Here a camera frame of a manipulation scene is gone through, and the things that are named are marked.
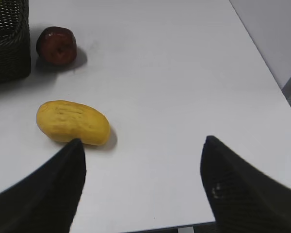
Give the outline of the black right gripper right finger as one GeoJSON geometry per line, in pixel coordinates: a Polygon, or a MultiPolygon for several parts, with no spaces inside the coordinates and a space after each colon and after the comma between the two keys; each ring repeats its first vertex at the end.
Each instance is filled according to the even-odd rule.
{"type": "Polygon", "coordinates": [[[291,189],[207,136],[200,175],[221,233],[291,233],[291,189]]]}

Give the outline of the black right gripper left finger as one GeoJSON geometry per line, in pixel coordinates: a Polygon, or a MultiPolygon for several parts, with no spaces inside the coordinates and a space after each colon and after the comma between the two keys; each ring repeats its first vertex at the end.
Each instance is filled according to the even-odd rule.
{"type": "Polygon", "coordinates": [[[73,139],[0,193],[0,233],[70,232],[85,177],[84,147],[80,139],[73,139]]]}

